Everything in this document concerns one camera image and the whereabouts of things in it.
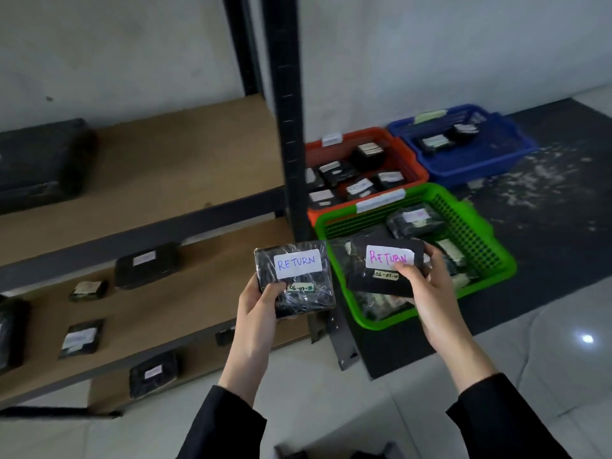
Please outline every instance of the left hand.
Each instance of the left hand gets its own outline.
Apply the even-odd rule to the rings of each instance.
[[[266,372],[276,332],[274,303],[286,288],[284,282],[270,283],[262,294],[257,276],[253,275],[238,299],[234,341],[218,385],[251,407]]]

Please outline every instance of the blue plastic basket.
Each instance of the blue plastic basket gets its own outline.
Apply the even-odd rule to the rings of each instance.
[[[442,133],[454,124],[478,124],[478,136],[469,144],[425,156],[415,140]],[[507,117],[488,113],[476,105],[448,109],[446,115],[415,124],[414,117],[396,120],[387,128],[417,154],[430,174],[430,181],[455,186],[509,171],[518,160],[538,149]]]

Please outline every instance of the wooden shelf board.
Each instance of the wooden shelf board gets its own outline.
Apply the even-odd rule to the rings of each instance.
[[[0,266],[283,185],[275,119],[261,95],[97,131],[75,200],[0,216]]]
[[[284,346],[292,341],[304,339],[309,335],[307,316],[286,319],[277,324],[274,347]],[[178,350],[183,364],[181,376],[174,382],[158,389],[150,395],[185,384],[202,376],[221,370],[225,365],[230,346],[217,346],[213,334],[190,343]],[[94,378],[89,389],[89,408],[92,412],[111,412],[139,401],[130,399],[130,370],[117,370]]]
[[[0,404],[21,402],[27,393],[39,395],[42,387],[66,379],[69,385],[78,375],[91,378],[97,374],[88,371],[231,321],[255,273],[254,249],[291,241],[286,219],[278,218],[184,246],[181,271],[134,290],[115,289],[113,270],[106,269],[24,295],[33,306],[26,362],[0,376]],[[67,300],[79,281],[103,278],[111,285],[101,301]],[[106,321],[98,351],[58,361],[68,327],[100,318]]]

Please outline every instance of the orange plastic basket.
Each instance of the orange plastic basket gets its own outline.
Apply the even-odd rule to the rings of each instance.
[[[401,138],[394,138],[386,129],[380,127],[370,127],[356,132],[346,133],[342,136],[342,143],[330,146],[322,146],[321,140],[306,144],[306,167],[317,168],[325,163],[330,163],[338,159],[345,159],[351,154],[357,145],[363,143],[375,142],[380,148],[385,150],[387,155],[384,164],[376,171],[364,172],[363,175],[370,177],[381,169],[389,171],[400,171],[407,183],[405,185],[396,186],[398,188],[410,188],[418,184],[424,184],[429,179],[429,173],[417,161],[417,156],[414,152],[402,141]],[[337,187],[341,196],[346,196],[346,187],[352,182],[347,181],[339,184]],[[378,192],[366,196],[359,200],[346,201],[336,206],[331,206],[324,209],[308,209],[310,223],[314,227],[317,223],[317,218],[321,214],[334,211],[336,209],[346,208],[359,201],[374,198],[385,192]]]

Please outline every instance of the green plastic basket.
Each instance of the green plastic basket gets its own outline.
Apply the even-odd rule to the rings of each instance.
[[[317,219],[315,231],[321,240],[347,237],[371,225],[384,223],[386,217],[398,208],[422,201],[428,202],[444,217],[446,234],[466,255],[470,265],[480,275],[480,280],[477,282],[457,290],[458,298],[507,280],[515,274],[516,261],[493,236],[493,226],[479,216],[470,204],[457,200],[448,190],[437,184],[421,184],[408,188],[403,200],[361,214],[357,214],[355,205],[322,214]],[[328,248],[327,252],[351,314],[364,329],[383,330],[417,316],[414,308],[380,321],[373,321],[364,316],[355,296],[346,287],[346,277],[332,248]]]

